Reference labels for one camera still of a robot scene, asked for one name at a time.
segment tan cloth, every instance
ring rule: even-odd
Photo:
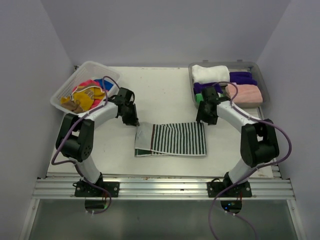
[[[74,112],[75,114],[80,114],[84,112],[79,102],[75,103],[74,101],[71,101],[69,96],[65,99],[66,101],[61,104],[62,107],[68,109],[71,112]]]

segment striped towel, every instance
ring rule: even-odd
[[[151,124],[141,122],[137,128],[134,155],[143,156],[206,156],[203,123]]]

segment folded pink cloth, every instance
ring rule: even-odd
[[[255,85],[236,85],[238,88],[238,95],[233,102],[242,108],[257,108],[263,102],[263,98],[259,88]],[[236,88],[231,84],[225,87],[226,94],[232,98],[236,94]]]

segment gray wall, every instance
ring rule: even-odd
[[[17,239],[61,121],[51,95],[72,72],[39,0],[0,3],[0,239]]]
[[[280,170],[291,178],[311,240],[320,239],[319,29],[320,1],[292,0],[257,62],[271,98],[265,115],[292,139]],[[281,138],[283,152],[287,145]]]
[[[74,64],[256,61],[290,0],[41,0]]]

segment folded towel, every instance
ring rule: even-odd
[[[243,76],[237,76],[232,78],[230,77],[230,83],[235,83],[238,85],[244,85],[244,84],[255,85],[255,86],[258,85],[258,82],[253,78],[243,77]]]
[[[208,84],[230,81],[229,70],[226,66],[202,67],[194,65],[191,71],[194,83]]]
[[[134,154],[142,156],[205,156],[206,136],[203,123],[152,124],[137,127]]]
[[[257,108],[263,102],[259,88],[255,85],[237,85],[238,95],[233,102],[242,108]],[[226,94],[232,98],[236,94],[236,88],[229,84],[226,88]]]
[[[214,82],[205,83],[205,84],[200,84],[200,83],[196,82],[195,84],[193,84],[193,92],[195,95],[200,94],[203,89],[205,89],[207,87],[211,87],[213,84],[214,84]],[[219,84],[214,85],[214,89],[216,90],[217,93],[221,93],[221,94],[223,93]]]
[[[251,72],[234,71],[230,72],[230,83],[236,83],[239,85],[250,84],[256,85],[258,82],[252,78]]]
[[[248,72],[248,71],[232,71],[232,72],[230,72],[230,80],[233,77],[245,77],[245,78],[252,79],[252,74],[251,74],[251,72]]]

